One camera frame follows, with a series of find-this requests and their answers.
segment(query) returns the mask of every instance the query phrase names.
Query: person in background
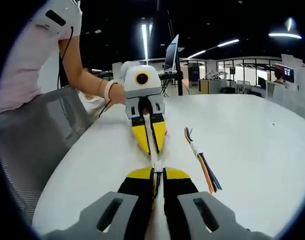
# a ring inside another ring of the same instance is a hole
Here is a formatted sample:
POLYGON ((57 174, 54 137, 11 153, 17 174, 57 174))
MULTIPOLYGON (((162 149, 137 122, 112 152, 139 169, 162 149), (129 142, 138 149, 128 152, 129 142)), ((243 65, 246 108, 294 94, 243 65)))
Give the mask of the person in background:
POLYGON ((286 89, 289 88, 289 85, 283 81, 283 74, 278 68, 275 69, 274 76, 276 77, 274 83, 283 85, 286 89))

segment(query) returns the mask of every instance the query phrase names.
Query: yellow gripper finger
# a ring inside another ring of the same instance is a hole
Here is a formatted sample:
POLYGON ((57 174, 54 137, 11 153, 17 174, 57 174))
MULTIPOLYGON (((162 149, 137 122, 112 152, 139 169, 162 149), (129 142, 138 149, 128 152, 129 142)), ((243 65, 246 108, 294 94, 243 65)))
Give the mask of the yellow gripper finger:
POLYGON ((148 155, 151 154, 149 147, 145 119, 143 116, 133 117, 131 119, 132 133, 141 149, 148 155))
POLYGON ((163 149, 166 134, 166 123, 161 113, 150 115, 150 127, 152 130, 154 144, 156 146, 157 153, 159 154, 163 149))

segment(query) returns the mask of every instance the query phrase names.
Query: gray gripper housing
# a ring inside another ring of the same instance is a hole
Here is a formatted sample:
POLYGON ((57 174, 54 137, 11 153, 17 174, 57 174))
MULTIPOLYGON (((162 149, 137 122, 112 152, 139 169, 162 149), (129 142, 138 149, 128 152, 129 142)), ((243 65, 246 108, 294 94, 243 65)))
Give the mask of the gray gripper housing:
POLYGON ((191 240, 271 240, 245 229, 236 222, 235 213, 208 192, 179 195, 191 240))
MULTIPOLYGON (((42 236, 45 240, 123 240, 138 196, 108 192, 80 213, 66 230, 42 236), (109 231, 103 232, 110 224, 109 231)), ((208 192, 179 195, 191 240, 271 240, 236 222, 235 213, 208 192)))
POLYGON ((49 232, 42 239, 123 240, 137 199, 135 195, 110 191, 82 210, 73 226, 49 232), (103 232, 109 224, 108 232, 103 232))

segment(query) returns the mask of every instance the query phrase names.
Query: window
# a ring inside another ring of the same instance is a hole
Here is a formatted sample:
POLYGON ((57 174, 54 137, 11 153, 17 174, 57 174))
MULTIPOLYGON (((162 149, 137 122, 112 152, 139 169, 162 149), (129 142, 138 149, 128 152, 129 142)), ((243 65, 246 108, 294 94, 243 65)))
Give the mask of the window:
POLYGON ((233 80, 234 79, 234 76, 231 75, 231 71, 230 71, 230 68, 233 67, 233 61, 230 60, 230 61, 225 61, 224 62, 224 72, 226 73, 224 79, 229 79, 229 80, 233 80))
POLYGON ((267 59, 256 59, 257 66, 257 84, 258 78, 263 78, 266 81, 270 78, 270 65, 267 59))
POLYGON ((186 61, 181 61, 180 62, 180 69, 182 71, 183 79, 182 82, 188 86, 189 85, 189 77, 188 77, 188 63, 186 61))
POLYGON ((251 86, 257 84, 255 59, 244 59, 244 80, 251 86))
POLYGON ((236 73, 234 75, 234 80, 244 81, 244 65, 242 59, 237 59, 233 61, 233 65, 236 68, 236 73))
POLYGON ((206 79, 206 62, 198 61, 199 64, 199 78, 206 79))
POLYGON ((223 61, 218 61, 217 62, 217 72, 222 73, 224 72, 224 62, 223 61))

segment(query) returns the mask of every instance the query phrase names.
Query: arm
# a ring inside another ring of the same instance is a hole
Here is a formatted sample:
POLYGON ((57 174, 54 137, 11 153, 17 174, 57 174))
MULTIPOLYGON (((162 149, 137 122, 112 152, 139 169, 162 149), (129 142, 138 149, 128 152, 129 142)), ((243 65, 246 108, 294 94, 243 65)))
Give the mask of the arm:
MULTIPOLYGON (((69 39, 59 41, 61 57, 63 57, 68 42, 69 39)), ((105 87, 108 81, 96 77, 83 69, 79 50, 79 36, 71 38, 62 64, 71 86, 84 93, 104 97, 105 87)), ((125 104, 124 87, 119 84, 113 84, 109 92, 109 98, 114 104, 125 104)))

